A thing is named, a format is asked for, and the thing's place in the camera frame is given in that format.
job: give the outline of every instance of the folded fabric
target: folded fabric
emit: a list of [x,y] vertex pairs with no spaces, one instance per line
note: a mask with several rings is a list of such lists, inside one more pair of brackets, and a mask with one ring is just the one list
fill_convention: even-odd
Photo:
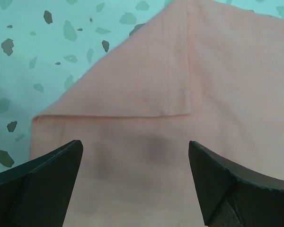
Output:
[[284,20],[175,0],[34,118],[30,158],[71,140],[65,227],[204,226],[190,140],[284,179]]
[[0,172],[28,161],[32,118],[169,2],[0,0]]

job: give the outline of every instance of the black plastic piece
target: black plastic piece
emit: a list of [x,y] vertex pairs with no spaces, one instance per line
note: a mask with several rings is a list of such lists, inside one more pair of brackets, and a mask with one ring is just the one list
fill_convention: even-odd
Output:
[[0,227],[62,227],[82,153],[74,140],[0,173]]
[[189,162],[204,224],[209,227],[284,227],[284,181],[189,143]]

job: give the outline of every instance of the peach fabric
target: peach fabric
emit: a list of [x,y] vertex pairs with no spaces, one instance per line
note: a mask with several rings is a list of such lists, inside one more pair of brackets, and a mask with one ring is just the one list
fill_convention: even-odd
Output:
[[30,158],[71,140],[64,227],[204,226],[190,140],[284,179],[284,20],[175,0],[33,120]]

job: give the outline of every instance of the fabric fold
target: fabric fold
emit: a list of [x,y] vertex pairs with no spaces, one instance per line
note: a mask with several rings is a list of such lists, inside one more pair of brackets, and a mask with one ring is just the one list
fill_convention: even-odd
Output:
[[186,1],[175,1],[97,62],[40,115],[160,117],[191,113],[186,40]]
[[33,120],[30,158],[71,140],[64,227],[204,226],[189,141],[284,180],[284,20],[175,0]]

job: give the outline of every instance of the light blue surface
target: light blue surface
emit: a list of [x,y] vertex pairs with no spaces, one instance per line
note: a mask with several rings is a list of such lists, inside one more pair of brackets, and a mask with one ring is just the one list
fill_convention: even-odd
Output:
[[[28,161],[32,118],[106,54],[103,41],[109,43],[110,52],[169,2],[0,0],[0,150],[14,160],[12,167]],[[219,2],[284,18],[284,0]],[[52,14],[50,24],[44,19],[45,10]],[[3,51],[5,40],[12,40],[12,54]],[[14,121],[17,126],[9,132],[7,125]],[[9,156],[0,156],[6,166],[12,162]],[[0,172],[9,169],[2,163]]]

